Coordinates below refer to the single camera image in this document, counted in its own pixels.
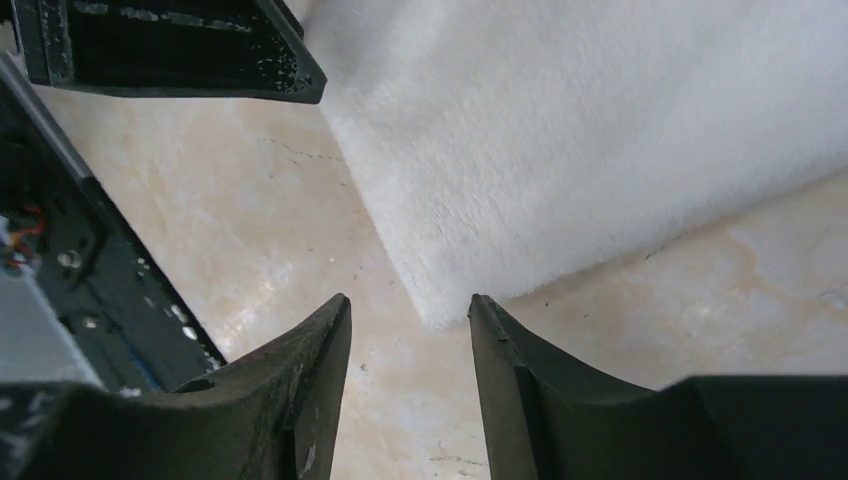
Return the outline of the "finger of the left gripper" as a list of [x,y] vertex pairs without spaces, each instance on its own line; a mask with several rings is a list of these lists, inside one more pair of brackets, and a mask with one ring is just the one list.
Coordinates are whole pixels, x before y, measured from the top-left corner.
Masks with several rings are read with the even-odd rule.
[[317,104],[327,84],[282,1],[12,1],[9,19],[39,85]]

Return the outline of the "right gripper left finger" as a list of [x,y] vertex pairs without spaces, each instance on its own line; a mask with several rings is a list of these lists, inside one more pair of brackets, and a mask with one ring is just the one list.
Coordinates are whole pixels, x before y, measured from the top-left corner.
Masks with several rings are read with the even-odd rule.
[[285,334],[170,393],[1,388],[5,479],[327,479],[352,337],[338,294]]

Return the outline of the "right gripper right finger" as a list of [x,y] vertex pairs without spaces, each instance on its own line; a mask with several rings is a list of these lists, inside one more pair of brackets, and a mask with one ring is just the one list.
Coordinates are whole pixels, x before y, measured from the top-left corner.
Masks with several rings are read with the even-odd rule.
[[843,375],[691,376],[653,391],[573,357],[492,298],[469,306],[494,479],[843,479]]

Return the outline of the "cream white towel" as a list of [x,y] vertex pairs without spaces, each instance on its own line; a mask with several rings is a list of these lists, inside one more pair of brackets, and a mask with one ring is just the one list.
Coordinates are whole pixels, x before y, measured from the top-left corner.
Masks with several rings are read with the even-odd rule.
[[843,1],[325,1],[306,43],[433,329],[847,164]]

